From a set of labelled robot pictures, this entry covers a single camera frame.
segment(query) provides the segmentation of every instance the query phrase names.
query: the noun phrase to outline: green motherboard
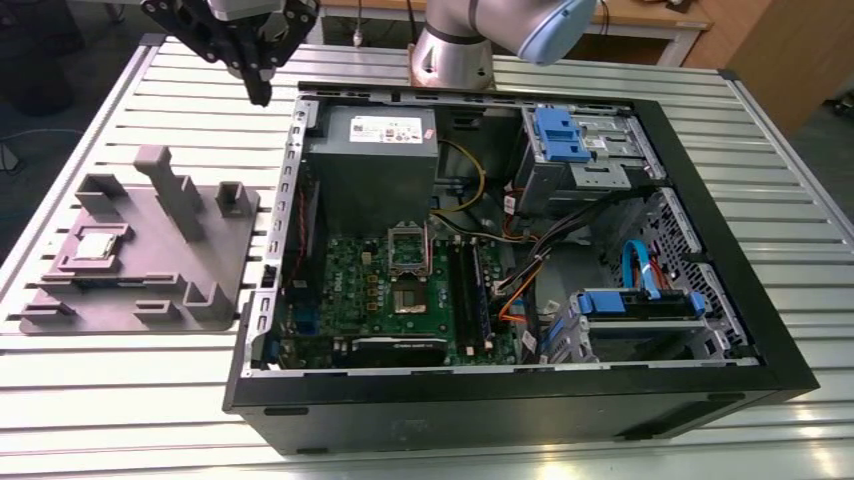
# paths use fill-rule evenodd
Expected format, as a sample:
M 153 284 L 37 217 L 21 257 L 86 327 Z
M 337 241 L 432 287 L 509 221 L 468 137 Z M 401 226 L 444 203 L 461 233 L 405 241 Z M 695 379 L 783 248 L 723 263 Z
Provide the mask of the green motherboard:
M 301 335 L 288 350 L 304 368 L 329 368 L 328 339 L 341 336 L 432 337 L 447 342 L 445 365 L 495 365 L 515 363 L 513 329 L 497 328 L 487 348 L 457 345 L 457 318 L 453 295 L 459 283 L 451 278 L 449 256 L 463 248 L 436 239 L 428 245 L 429 274 L 392 275 L 391 263 L 424 261 L 424 238 L 403 236 L 393 240 L 388 255 L 387 238 L 332 237 L 325 252 L 323 302 L 319 309 L 316 338 Z M 499 247 L 483 242 L 476 246 L 479 278 L 488 291 L 501 274 Z M 493 312 L 489 320 L 495 325 Z

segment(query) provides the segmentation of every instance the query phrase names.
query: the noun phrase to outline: motherboard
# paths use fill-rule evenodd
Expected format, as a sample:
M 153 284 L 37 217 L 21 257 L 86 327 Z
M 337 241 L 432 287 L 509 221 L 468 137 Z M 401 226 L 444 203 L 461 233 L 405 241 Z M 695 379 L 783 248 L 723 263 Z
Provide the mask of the motherboard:
M 288 312 L 297 335 L 283 340 L 285 363 L 352 367 L 340 354 L 359 344 L 427 356 L 435 351 L 444 365 L 515 364 L 512 329 L 501 328 L 489 310 L 500 275 L 495 243 L 431 240 L 416 230 L 331 237 L 321 304 Z

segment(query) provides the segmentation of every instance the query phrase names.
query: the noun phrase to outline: metal workbench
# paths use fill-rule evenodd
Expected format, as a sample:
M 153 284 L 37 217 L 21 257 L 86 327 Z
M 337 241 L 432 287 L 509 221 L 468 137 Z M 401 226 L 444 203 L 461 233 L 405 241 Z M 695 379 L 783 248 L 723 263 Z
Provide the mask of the metal workbench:
M 141 46 L 0 270 L 0 318 L 32 298 L 77 214 L 85 172 L 129 184 L 136 146 L 173 147 L 199 185 L 239 180 L 269 211 L 299 80 L 403 84 L 405 53 L 305 46 L 249 105 L 240 82 L 172 39 Z M 716 72 L 497 58 L 501 89 L 656 100 L 672 121 L 822 388 L 671 441 L 281 458 L 220 411 L 233 330 L 26 337 L 0 324 L 0 475 L 168 478 L 831 478 L 854 476 L 851 227 L 738 82 Z M 269 214 L 260 213 L 253 251 Z M 247 263 L 245 282 L 260 278 Z

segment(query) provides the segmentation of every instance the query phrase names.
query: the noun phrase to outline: yellow cable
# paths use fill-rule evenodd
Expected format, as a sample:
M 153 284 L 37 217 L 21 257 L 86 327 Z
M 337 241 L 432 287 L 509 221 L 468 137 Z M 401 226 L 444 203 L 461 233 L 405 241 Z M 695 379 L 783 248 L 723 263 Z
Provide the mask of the yellow cable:
M 464 210 L 471 205 L 473 205 L 477 200 L 480 200 L 480 197 L 483 196 L 483 191 L 485 190 L 485 170 L 483 170 L 483 167 L 480 166 L 480 162 L 477 161 L 475 156 L 471 154 L 468 150 L 465 150 L 461 147 L 461 145 L 459 145 L 457 143 L 453 143 L 449 140 L 439 140 L 439 143 L 447 143 L 471 161 L 472 165 L 475 166 L 475 170 L 477 170 L 477 178 L 480 181 L 480 184 L 477 185 L 477 193 L 475 193 L 475 196 L 471 197 L 471 200 L 468 200 L 465 203 L 463 203 L 461 205 L 453 208 L 440 208 L 436 210 L 431 210 L 432 213 L 453 213 L 453 212 L 459 212 L 460 210 Z

